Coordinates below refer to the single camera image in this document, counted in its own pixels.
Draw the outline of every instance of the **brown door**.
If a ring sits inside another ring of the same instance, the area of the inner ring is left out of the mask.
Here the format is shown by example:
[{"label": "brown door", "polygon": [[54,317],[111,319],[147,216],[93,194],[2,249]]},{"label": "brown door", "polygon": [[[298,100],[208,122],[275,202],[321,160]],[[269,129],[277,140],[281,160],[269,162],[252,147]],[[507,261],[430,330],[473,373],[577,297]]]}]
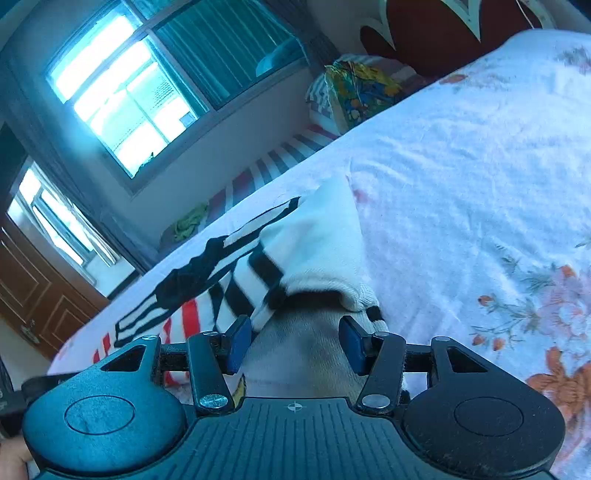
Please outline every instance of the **brown door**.
[{"label": "brown door", "polygon": [[0,316],[43,355],[53,358],[108,303],[24,215],[2,215]]}]

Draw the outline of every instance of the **green curtain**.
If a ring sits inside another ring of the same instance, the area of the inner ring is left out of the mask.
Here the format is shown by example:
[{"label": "green curtain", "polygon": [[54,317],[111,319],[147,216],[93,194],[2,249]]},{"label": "green curtain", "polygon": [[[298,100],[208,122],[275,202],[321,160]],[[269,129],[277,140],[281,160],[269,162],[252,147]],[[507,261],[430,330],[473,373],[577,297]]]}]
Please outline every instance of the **green curtain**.
[{"label": "green curtain", "polygon": [[[151,17],[167,0],[135,0]],[[200,0],[156,31],[191,79],[218,108],[256,81],[256,66],[291,38],[249,0]]]}]

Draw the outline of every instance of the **striped mattress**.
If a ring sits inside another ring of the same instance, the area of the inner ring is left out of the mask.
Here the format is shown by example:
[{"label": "striped mattress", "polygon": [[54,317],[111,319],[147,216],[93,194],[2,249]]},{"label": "striped mattress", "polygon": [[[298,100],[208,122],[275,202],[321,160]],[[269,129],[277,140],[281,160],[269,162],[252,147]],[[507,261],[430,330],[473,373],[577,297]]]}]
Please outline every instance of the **striped mattress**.
[{"label": "striped mattress", "polygon": [[207,218],[202,222],[199,230],[336,138],[336,135],[322,127],[310,125],[302,133],[294,135],[279,147],[263,155],[209,200]]}]

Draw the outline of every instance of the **round pad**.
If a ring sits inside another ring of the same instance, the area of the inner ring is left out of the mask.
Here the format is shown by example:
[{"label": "round pad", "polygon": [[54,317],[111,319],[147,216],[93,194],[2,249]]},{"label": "round pad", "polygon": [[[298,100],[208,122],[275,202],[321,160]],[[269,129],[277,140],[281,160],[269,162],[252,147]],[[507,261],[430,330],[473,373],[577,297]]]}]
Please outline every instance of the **round pad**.
[{"label": "round pad", "polygon": [[86,435],[106,435],[126,427],[135,408],[127,400],[109,395],[83,398],[66,410],[66,423]]},{"label": "round pad", "polygon": [[521,410],[500,398],[471,398],[456,407],[455,416],[466,430],[485,437],[509,435],[523,424]]},{"label": "round pad", "polygon": [[523,476],[552,463],[564,438],[560,412],[508,377],[452,374],[409,403],[407,437],[435,464],[471,478]]},{"label": "round pad", "polygon": [[150,362],[137,371],[95,365],[33,402],[22,430],[40,468],[115,476],[165,456],[187,422],[180,402],[153,383],[151,372]]}]

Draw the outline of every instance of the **crosshair mark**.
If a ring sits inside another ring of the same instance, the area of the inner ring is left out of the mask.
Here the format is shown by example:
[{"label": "crosshair mark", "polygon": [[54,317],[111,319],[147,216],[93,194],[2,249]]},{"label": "crosshair mark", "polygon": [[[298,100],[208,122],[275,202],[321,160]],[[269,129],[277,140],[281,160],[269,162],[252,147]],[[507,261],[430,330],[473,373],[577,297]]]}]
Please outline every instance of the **crosshair mark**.
[{"label": "crosshair mark", "polygon": [[299,412],[302,408],[305,408],[301,403],[296,402],[295,400],[290,403],[286,408],[289,408],[293,413]]}]

